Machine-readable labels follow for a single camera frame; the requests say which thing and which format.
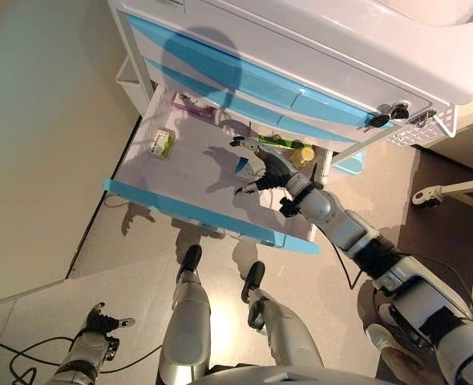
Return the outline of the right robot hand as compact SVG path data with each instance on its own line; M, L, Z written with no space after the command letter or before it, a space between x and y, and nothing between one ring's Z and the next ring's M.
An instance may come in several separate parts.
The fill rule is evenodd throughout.
M271 188L285 188L289 180L298 170L284 158L276 149L262 144L251 137L234 136L230 143L232 147L243 147L252 151L265 165L264 175L252 183L235 191L235 196L254 194Z

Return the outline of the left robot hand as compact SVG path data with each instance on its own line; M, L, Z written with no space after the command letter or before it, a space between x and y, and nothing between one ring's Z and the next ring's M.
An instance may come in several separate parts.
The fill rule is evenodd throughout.
M117 319L102 313L105 307L104 302L95 304L86 318L85 329L100 334L108 334L119 328L131 327L135 325L134 318Z

